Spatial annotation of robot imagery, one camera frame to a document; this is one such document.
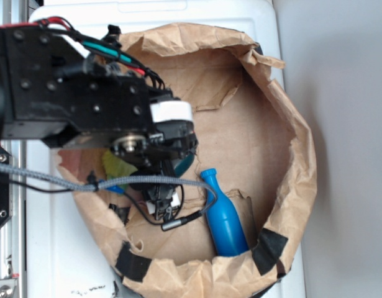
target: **screw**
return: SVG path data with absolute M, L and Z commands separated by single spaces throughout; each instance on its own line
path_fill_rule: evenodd
M 7 264 L 7 275 L 12 277 L 12 264 L 11 264 L 11 261 Z
M 124 150 L 127 153 L 132 153 L 135 151 L 135 147 L 137 146 L 137 143 L 133 140 L 126 140 L 123 144 Z
M 7 211 L 5 210 L 0 210 L 0 218 L 5 218 L 7 216 Z
M 7 156 L 5 154 L 0 154 L 0 163 L 3 163 L 7 160 Z
M 98 84 L 95 82 L 92 82 L 92 83 L 90 83 L 89 87 L 91 90 L 95 91 L 98 89 Z
M 46 45 L 46 44 L 48 44 L 48 42 L 50 41 L 50 38 L 47 36 L 47 35 L 41 35 L 40 37 L 39 37 L 39 40 L 40 40 L 40 42 L 42 43 L 42 44 L 44 44 L 44 45 Z
M 11 298 L 14 291 L 9 286 L 2 286 L 0 288 L 0 298 Z
M 133 112 L 134 112 L 135 115 L 141 115 L 142 109 L 141 109 L 140 106 L 134 106 L 133 107 Z
M 29 89 L 31 86 L 31 83 L 28 79 L 21 79 L 19 84 L 22 89 Z
M 101 112 L 101 108 L 99 107 L 99 105 L 95 104 L 93 106 L 93 111 L 95 111 L 95 113 L 100 113 Z
M 15 30 L 13 35 L 14 38 L 20 42 L 25 39 L 25 34 L 21 30 Z
M 130 93 L 131 93 L 131 94 L 137 94 L 137 93 L 138 93 L 137 87 L 135 87 L 135 86 L 130 86 Z
M 46 87 L 50 91 L 56 91 L 57 90 L 57 83 L 54 81 L 48 81 L 46 84 Z

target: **blue bottle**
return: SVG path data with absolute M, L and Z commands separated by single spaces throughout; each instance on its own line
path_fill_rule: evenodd
M 207 210 L 207 221 L 219 256 L 237 256 L 248 250 L 239 216 L 231 200 L 221 191 L 216 169 L 201 172 L 203 180 L 217 193 L 217 202 Z M 213 200 L 208 192 L 207 203 Z

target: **white container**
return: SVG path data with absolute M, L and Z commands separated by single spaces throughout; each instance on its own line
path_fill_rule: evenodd
M 265 55 L 280 58 L 275 11 L 266 0 L 45 0 L 30 20 L 49 16 L 68 19 L 81 33 L 101 38 L 107 25 L 123 33 L 171 22 L 193 22 L 236 29 L 260 43 Z M 281 70 L 272 78 L 283 85 Z M 41 142 L 28 142 L 27 167 L 59 175 L 51 151 Z M 40 181 L 29 181 L 40 187 Z M 116 276 L 83 223 L 71 194 L 46 195 L 27 191 L 28 297 L 111 298 Z M 139 297 L 127 293 L 124 297 Z M 291 272 L 264 298 L 303 298 L 301 249 Z

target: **crumpled paper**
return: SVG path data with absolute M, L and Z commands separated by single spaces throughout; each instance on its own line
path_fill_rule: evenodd
M 271 67 L 283 68 L 284 62 L 259 55 L 257 44 L 242 32 L 206 25 L 170 24 L 121 35 L 120 42 L 193 107 L 199 148 L 183 178 L 199 179 L 200 171 L 215 167 L 249 246 L 256 244 L 262 228 L 288 242 L 282 266 L 261 276 L 251 251 L 233 258 L 215 256 L 205 219 L 162 232 L 132 210 L 125 227 L 108 208 L 110 202 L 126 204 L 122 197 L 102 191 L 74 193 L 102 253 L 115 266 L 126 241 L 133 253 L 153 258 L 143 282 L 123 279 L 146 298 L 250 297 L 272 285 L 278 273 L 290 270 L 317 191 L 311 130 L 278 82 L 270 79 Z M 100 154 L 63 150 L 58 168 L 65 178 L 84 182 L 84 173 L 101 169 Z M 104 173 L 97 173 L 103 178 Z M 191 187 L 185 193 L 181 215 L 200 208 L 206 195 Z

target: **cable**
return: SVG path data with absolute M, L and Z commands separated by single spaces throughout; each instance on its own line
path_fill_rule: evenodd
M 215 190 L 207 183 L 174 178 L 174 177 L 129 176 L 129 177 L 119 177 L 119 178 L 115 178 L 115 179 L 111 179 L 108 181 L 103 181 L 103 182 L 95 183 L 95 184 L 77 184 L 59 177 L 51 176 L 49 174 L 31 171 L 29 169 L 24 169 L 24 168 L 17 168 L 15 166 L 6 165 L 4 163 L 0 163 L 0 173 L 14 174 L 19 176 L 35 178 L 35 179 L 39 179 L 43 181 L 48 181 L 50 183 L 62 186 L 65 189 L 70 189 L 71 191 L 82 191 L 82 192 L 94 192 L 100 189 L 107 189 L 115 185 L 132 184 L 132 183 L 154 183 L 154 184 L 174 184 L 174 185 L 187 184 L 187 185 L 196 186 L 196 187 L 203 187 L 203 188 L 206 188 L 208 191 L 210 191 L 212 195 L 214 196 L 214 198 L 210 202 L 210 204 L 206 204 L 200 210 L 201 214 L 206 213 L 206 211 L 217 201 L 217 194 Z
M 41 28 L 51 33 L 67 35 L 75 42 L 82 44 L 82 46 L 84 46 L 84 48 L 89 50 L 91 53 L 96 53 L 105 58 L 118 61 L 119 63 L 129 67 L 131 70 L 141 74 L 143 77 L 150 78 L 154 88 L 165 89 L 165 83 L 159 77 L 159 75 L 152 71 L 150 68 L 144 66 L 136 58 L 121 51 L 110 43 L 81 34 L 75 30 L 75 28 L 66 19 L 62 17 L 49 17 L 48 19 L 41 19 L 36 23 L 32 23 L 32 25 L 34 24 L 39 24 Z M 50 24 L 62 25 L 66 30 L 48 28 Z
M 145 220 L 150 223 L 151 225 L 161 225 L 162 223 L 161 222 L 153 222 L 152 220 L 150 220 L 150 218 L 148 217 L 148 215 L 142 210 L 142 208 L 140 207 L 139 203 L 131 196 L 129 195 L 128 193 L 126 192 L 123 192 L 123 195 L 128 198 L 131 203 L 133 203 L 133 205 L 135 206 L 135 208 L 137 208 L 137 210 L 141 213 L 142 217 L 145 218 Z
M 185 192 L 184 192 L 184 186 L 183 185 L 180 185 L 180 188 L 181 188 L 181 203 L 180 203 L 180 206 L 178 207 L 178 210 L 176 212 L 176 214 L 173 216 L 173 218 L 175 219 L 177 217 L 177 215 L 180 213 L 180 211 L 182 210 L 183 206 L 184 206 L 184 201 L 185 201 Z
M 72 191 L 70 189 L 54 189 L 54 190 L 51 190 L 51 189 L 42 189 L 42 188 L 39 188 L 39 187 L 36 187 L 36 186 L 33 186 L 33 185 L 29 185 L 29 184 L 27 184 L 25 182 L 16 181 L 16 180 L 12 180 L 12 179 L 9 179 L 7 177 L 1 177 L 1 176 L 0 176 L 0 183 L 16 184 L 16 185 L 19 185 L 19 186 L 23 186 L 25 188 L 33 189 L 35 191 L 44 192 L 44 193 L 47 193 L 47 194 L 58 194 L 58 193 L 62 193 L 62 192 L 71 192 Z

